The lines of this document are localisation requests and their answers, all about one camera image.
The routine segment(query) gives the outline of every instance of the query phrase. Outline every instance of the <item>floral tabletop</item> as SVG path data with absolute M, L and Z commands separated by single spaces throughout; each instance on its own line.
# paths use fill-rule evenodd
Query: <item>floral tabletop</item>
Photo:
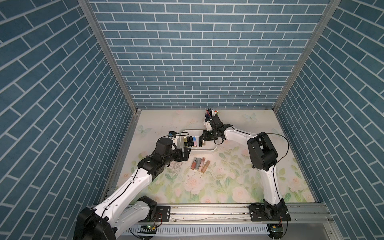
M 150 155 L 156 140 L 169 131 L 204 129 L 204 110 L 143 110 L 128 150 L 118 186 L 123 184 L 138 162 Z M 248 132 L 283 134 L 272 110 L 220 110 L 220 120 Z M 287 142 L 277 135 L 270 139 L 278 159 L 286 153 Z M 195 157 L 211 163 L 207 171 L 191 170 Z M 277 165 L 277 181 L 285 202 L 314 202 L 308 185 L 289 150 Z M 250 203 L 262 202 L 263 185 L 257 169 L 252 168 L 248 147 L 225 140 L 214 152 L 194 153 L 187 162 L 172 162 L 134 199 L 147 195 L 161 204 Z

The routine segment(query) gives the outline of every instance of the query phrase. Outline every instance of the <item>black bracket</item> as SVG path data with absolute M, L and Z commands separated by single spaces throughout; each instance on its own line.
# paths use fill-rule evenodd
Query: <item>black bracket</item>
M 162 217 L 162 222 L 169 222 L 169 216 L 170 216 L 170 206 L 156 206 L 156 210 L 155 210 L 155 217 L 156 218 L 154 220 L 144 219 L 144 220 L 141 220 L 139 222 L 144 222 L 144 223 L 152 222 L 153 223 L 154 221 L 156 221 L 156 223 L 159 223 L 161 217 Z M 157 229 L 150 230 L 150 229 L 146 229 L 146 228 L 142 227 L 141 230 L 139 232 L 137 232 L 137 235 L 142 240 L 150 240 L 151 238 L 153 238 L 155 236 L 156 232 L 157 232 Z M 153 235 L 152 236 L 143 236 L 140 234 L 153 234 Z
M 251 216 L 251 221 L 253 222 L 280 222 L 280 217 L 283 221 L 290 221 L 291 216 L 289 215 L 288 208 L 284 205 L 279 215 L 276 215 L 272 219 L 267 217 L 267 214 L 264 211 L 264 204 L 253 203 L 249 206 L 249 213 Z
M 169 216 L 170 216 L 170 206 L 156 206 L 155 214 L 161 213 L 162 221 L 163 222 L 169 222 Z M 160 214 L 156 215 L 155 219 L 156 223 L 160 222 Z M 154 222 L 153 220 L 141 220 L 139 222 Z

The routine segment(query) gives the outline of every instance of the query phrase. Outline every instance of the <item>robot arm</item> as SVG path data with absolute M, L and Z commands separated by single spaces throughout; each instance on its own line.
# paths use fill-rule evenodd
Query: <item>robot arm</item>
M 273 219 L 279 216 L 281 211 L 285 211 L 284 199 L 280 197 L 276 181 L 275 165 L 278 155 L 268 135 L 265 132 L 251 134 L 238 130 L 231 124 L 223 124 L 217 115 L 206 118 L 205 126 L 207 130 L 204 130 L 201 136 L 205 141 L 222 138 L 248 146 L 253 168 L 259 170 L 264 186 L 266 216 Z
M 115 240 L 136 222 L 155 218 L 157 203 L 147 196 L 139 198 L 128 210 L 126 207 L 164 171 L 166 165 L 188 160 L 190 148 L 176 148 L 172 140 L 176 134 L 169 132 L 169 138 L 160 138 L 153 153 L 141 160 L 132 176 L 105 201 L 92 210 L 84 208 L 80 212 L 74 240 Z

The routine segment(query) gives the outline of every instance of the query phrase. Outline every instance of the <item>white tray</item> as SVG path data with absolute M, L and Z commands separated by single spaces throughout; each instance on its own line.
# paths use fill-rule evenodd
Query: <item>white tray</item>
M 196 137 L 197 147 L 191 147 L 191 152 L 213 152 L 217 149 L 217 144 L 215 144 L 213 141 L 205 141 L 205 145 L 202 147 L 199 147 L 199 136 L 203 134 L 202 129 L 186 129 L 180 132 L 188 132 L 189 133 L 188 136 Z M 187 137 L 187 136 L 176 137 L 176 140 L 177 140 L 176 146 L 178 148 L 184 147 L 184 140 L 183 140 L 184 137 Z

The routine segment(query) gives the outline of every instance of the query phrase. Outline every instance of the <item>brick wallpaper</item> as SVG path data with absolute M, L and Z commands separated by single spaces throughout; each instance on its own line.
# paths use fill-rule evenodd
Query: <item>brick wallpaper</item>
M 131 114 L 77 0 L 0 1 L 0 239 L 72 239 Z
M 342 0 L 277 112 L 345 239 L 383 239 L 383 13 Z
M 328 0 L 91 0 L 139 108 L 270 109 Z

